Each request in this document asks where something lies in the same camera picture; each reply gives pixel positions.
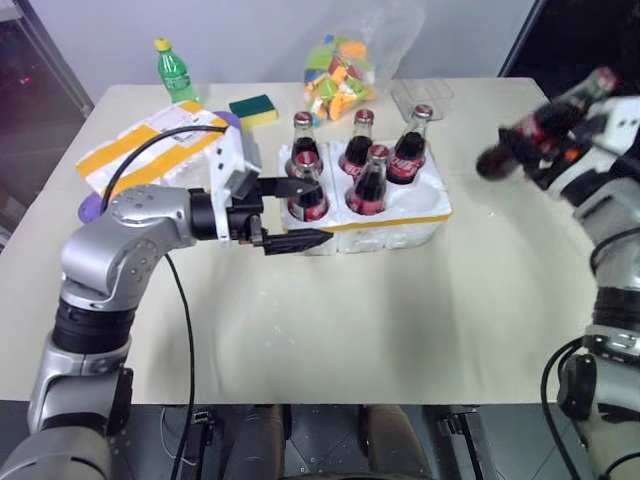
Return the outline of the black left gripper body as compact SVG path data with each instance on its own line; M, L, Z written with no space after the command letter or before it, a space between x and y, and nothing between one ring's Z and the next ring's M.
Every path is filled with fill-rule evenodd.
M243 197L231 196L226 208L230 238L254 247L264 247L268 231L263 227L263 198L270 195L270 179L258 178Z

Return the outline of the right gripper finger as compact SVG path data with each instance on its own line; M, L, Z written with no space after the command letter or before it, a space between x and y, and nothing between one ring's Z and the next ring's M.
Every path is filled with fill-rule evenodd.
M541 190L551 184L566 170L566 162L560 157L539 156L527 158L523 163L525 175Z
M561 142L558 136L530 137L511 127L498 129L499 144L513 161L539 161L546 159Z

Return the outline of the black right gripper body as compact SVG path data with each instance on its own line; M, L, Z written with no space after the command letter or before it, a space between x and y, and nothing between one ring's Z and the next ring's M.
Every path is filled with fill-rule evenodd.
M580 122L548 152L551 164L545 169L547 176L559 176L573 166L592 147L592 138L604 132L606 115L596 114Z

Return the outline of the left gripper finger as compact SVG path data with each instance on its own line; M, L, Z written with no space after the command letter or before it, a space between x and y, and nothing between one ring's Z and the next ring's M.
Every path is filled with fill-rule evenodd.
M313 228L290 230L277 235L263 230L261 247L267 256L295 254L320 246L332 238L332 232Z
M292 177L258 178L257 184L263 197L294 198L318 190L318 181Z

